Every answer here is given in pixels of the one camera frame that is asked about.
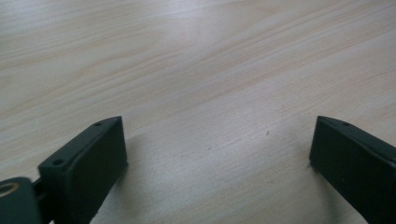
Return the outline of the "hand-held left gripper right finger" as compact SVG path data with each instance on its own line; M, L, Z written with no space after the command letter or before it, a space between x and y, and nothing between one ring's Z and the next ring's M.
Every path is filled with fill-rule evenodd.
M396 224L396 147L319 116L309 160L369 224Z

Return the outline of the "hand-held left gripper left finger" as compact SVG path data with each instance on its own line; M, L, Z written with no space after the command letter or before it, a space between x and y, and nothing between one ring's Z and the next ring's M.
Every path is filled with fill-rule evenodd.
M128 165L121 117L100 120L38 165L56 224L89 224Z

